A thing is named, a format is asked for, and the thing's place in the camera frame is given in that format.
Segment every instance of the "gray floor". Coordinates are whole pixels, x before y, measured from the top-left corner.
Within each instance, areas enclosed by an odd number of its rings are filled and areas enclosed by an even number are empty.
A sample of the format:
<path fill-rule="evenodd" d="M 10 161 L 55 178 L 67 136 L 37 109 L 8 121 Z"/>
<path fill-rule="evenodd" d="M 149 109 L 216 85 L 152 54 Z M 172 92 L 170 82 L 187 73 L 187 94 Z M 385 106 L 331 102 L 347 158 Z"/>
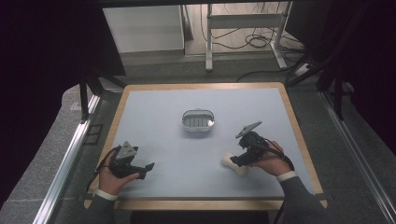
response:
<path fill-rule="evenodd" d="M 271 53 L 216 56 L 211 73 L 205 71 L 204 57 L 184 57 L 178 52 L 125 54 L 122 59 L 128 76 L 120 79 L 129 84 L 235 82 L 238 77 L 251 71 L 278 69 Z M 327 196 L 328 209 L 336 223 L 388 223 L 315 89 L 317 78 L 311 77 L 288 91 Z M 261 72 L 240 81 L 284 80 L 285 73 Z M 92 115 L 91 133 L 100 128 L 102 131 L 100 135 L 89 135 L 84 139 L 49 223 L 73 223 L 84 210 L 84 189 L 98 161 L 121 93 L 117 86 L 102 81 L 106 92 L 101 95 L 99 106 Z M 35 219 L 78 126 L 80 111 L 74 106 L 78 102 L 78 87 L 64 94 L 58 118 L 25 175 L 4 204 L 0 223 L 32 223 Z M 360 117 L 347 97 L 344 98 L 343 108 L 346 123 L 361 146 L 362 153 L 395 201 L 395 157 Z M 117 223 L 128 223 L 129 215 L 127 211 L 117 211 Z"/>

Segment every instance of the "metal frame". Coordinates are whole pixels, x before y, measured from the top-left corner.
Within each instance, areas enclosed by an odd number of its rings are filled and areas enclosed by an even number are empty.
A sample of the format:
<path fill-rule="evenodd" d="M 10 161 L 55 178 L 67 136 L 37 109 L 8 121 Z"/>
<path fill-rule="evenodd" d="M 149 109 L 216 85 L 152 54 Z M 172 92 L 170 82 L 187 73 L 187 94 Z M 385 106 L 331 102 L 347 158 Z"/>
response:
<path fill-rule="evenodd" d="M 388 223 L 396 223 L 396 209 L 393 205 L 393 202 L 391 201 L 388 194 L 385 192 L 384 187 L 382 187 L 381 183 L 376 178 L 375 173 L 373 172 L 369 163 L 361 153 L 358 144 L 356 143 L 352 134 L 349 132 L 346 124 L 338 118 L 337 114 L 332 109 L 332 99 L 329 97 L 328 94 L 321 91 L 319 92 L 319 95 L 323 99 L 323 102 L 327 107 L 332 121 L 334 122 L 338 132 L 343 138 L 352 159 L 355 161 L 358 169 L 361 171 L 361 175 L 365 180 L 369 190 L 373 193 L 373 196 L 378 203 L 378 206 L 381 209 L 382 213 L 384 214 L 385 219 Z"/>
<path fill-rule="evenodd" d="M 286 9 L 282 13 L 243 15 L 212 15 L 212 4 L 207 4 L 206 71 L 210 72 L 213 70 L 212 29 L 232 28 L 278 28 L 275 39 L 271 41 L 270 46 L 280 69 L 287 68 L 279 50 L 279 41 L 289 16 L 290 4 L 291 2 L 288 2 Z"/>
<path fill-rule="evenodd" d="M 100 100 L 99 96 L 94 95 L 89 103 L 89 113 L 92 114 L 95 111 L 96 106 L 98 105 Z M 49 187 L 49 191 L 47 192 L 46 197 L 44 198 L 43 203 L 41 204 L 40 209 L 35 216 L 34 224 L 44 224 L 47 223 L 52 215 L 52 212 L 55 208 L 55 204 L 58 201 L 59 195 L 64 187 L 64 183 L 70 173 L 70 170 L 73 166 L 73 163 L 76 159 L 76 156 L 81 147 L 83 138 L 85 133 L 88 130 L 88 127 L 91 123 L 91 116 L 88 116 L 88 119 L 84 123 L 80 123 L 76 129 L 76 132 L 73 136 L 73 139 L 64 155 L 64 159 L 52 180 L 52 183 Z"/>

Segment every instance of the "table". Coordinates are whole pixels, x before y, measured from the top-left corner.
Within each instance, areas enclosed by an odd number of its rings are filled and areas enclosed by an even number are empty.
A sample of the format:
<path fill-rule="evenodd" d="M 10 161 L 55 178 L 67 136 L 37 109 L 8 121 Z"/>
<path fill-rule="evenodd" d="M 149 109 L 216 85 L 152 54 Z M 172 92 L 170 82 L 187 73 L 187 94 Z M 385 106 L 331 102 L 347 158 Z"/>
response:
<path fill-rule="evenodd" d="M 111 125 L 104 149 L 100 160 L 107 154 L 107 152 L 113 148 L 117 143 L 115 140 L 117 138 L 117 130 L 120 126 L 120 121 L 122 120 L 122 114 L 126 109 L 126 103 L 130 92 L 139 91 L 180 91 L 180 90 L 266 90 L 266 89 L 278 89 L 281 97 L 281 101 L 285 106 L 285 111 L 287 113 L 287 118 L 290 121 L 290 127 L 294 133 L 296 143 L 301 151 L 301 156 L 304 160 L 304 165 L 306 171 L 309 175 L 309 180 L 312 183 L 313 193 L 322 194 L 323 190 L 318 181 L 318 176 L 316 174 L 315 168 L 312 164 L 309 152 L 304 143 L 304 139 L 300 128 L 298 126 L 297 120 L 294 116 L 293 110 L 291 108 L 290 100 L 284 86 L 281 83 L 211 83 L 211 84 L 162 84 L 162 85 L 130 85 L 124 90 L 121 96 L 120 104 L 116 112 L 115 118 Z M 97 179 L 92 183 L 89 193 L 93 193 L 94 187 L 97 186 Z M 327 206 L 325 200 L 321 201 L 324 206 Z M 85 201 L 85 206 L 89 206 L 91 200 Z M 282 199 L 277 197 L 267 197 L 267 198 L 183 198 L 176 197 L 171 199 L 166 198 L 133 198 L 119 200 L 116 202 L 116 208 L 127 209 L 127 210 L 276 210 L 282 204 Z"/>

